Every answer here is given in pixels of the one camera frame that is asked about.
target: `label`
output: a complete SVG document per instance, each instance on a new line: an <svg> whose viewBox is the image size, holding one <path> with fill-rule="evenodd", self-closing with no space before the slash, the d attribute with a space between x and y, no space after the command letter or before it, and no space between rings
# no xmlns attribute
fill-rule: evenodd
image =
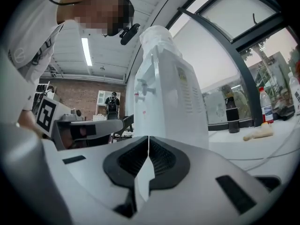
<svg viewBox="0 0 300 225"><path fill-rule="evenodd" d="M184 82L184 83L187 83L187 76L184 72L184 70L180 67L177 67L177 70L178 70L178 75L179 75L179 79Z"/></svg>
<svg viewBox="0 0 300 225"><path fill-rule="evenodd" d="M273 112L271 105L262 107L262 116L263 122L273 121Z"/></svg>
<svg viewBox="0 0 300 225"><path fill-rule="evenodd" d="M226 109L226 116L228 122L236 122L239 121L239 110L237 107Z"/></svg>
<svg viewBox="0 0 300 225"><path fill-rule="evenodd" d="M292 102L294 103L295 113L300 113L300 89L298 86L291 88Z"/></svg>

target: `window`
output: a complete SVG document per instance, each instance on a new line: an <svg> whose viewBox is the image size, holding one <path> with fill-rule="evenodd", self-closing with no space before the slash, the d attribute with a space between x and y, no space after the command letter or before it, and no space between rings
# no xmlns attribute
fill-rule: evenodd
<svg viewBox="0 0 300 225"><path fill-rule="evenodd" d="M300 53L296 41L287 29L241 53L257 88L264 87L276 110L293 104L288 73L300 78Z"/></svg>
<svg viewBox="0 0 300 225"><path fill-rule="evenodd" d="M194 68L207 111L208 124L225 123L225 98L233 96L240 119L251 119L248 95L233 60L200 24L189 20L174 42Z"/></svg>
<svg viewBox="0 0 300 225"><path fill-rule="evenodd" d="M273 14L275 11L259 0L217 0L200 13L230 39Z"/></svg>
<svg viewBox="0 0 300 225"><path fill-rule="evenodd" d="M191 13L195 13L207 1L208 0L196 0L187 8L187 11L189 11ZM190 20L189 16L182 14L177 19L177 21L173 24L173 26L169 29L172 36L174 37L189 20Z"/></svg>

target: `person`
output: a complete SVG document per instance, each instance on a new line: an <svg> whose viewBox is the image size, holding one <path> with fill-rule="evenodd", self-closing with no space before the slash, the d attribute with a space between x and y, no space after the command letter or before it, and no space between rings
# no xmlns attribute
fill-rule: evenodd
<svg viewBox="0 0 300 225"><path fill-rule="evenodd" d="M32 93L19 117L20 126L36 131L31 111L34 94L65 21L73 20L104 36L114 36L128 26L133 15L130 0L23 0L1 41L8 58L31 86Z"/></svg>
<svg viewBox="0 0 300 225"><path fill-rule="evenodd" d="M117 93L113 92L111 97L108 97L105 101L106 114L109 112L116 112L118 114L120 106L120 100L117 98Z"/></svg>

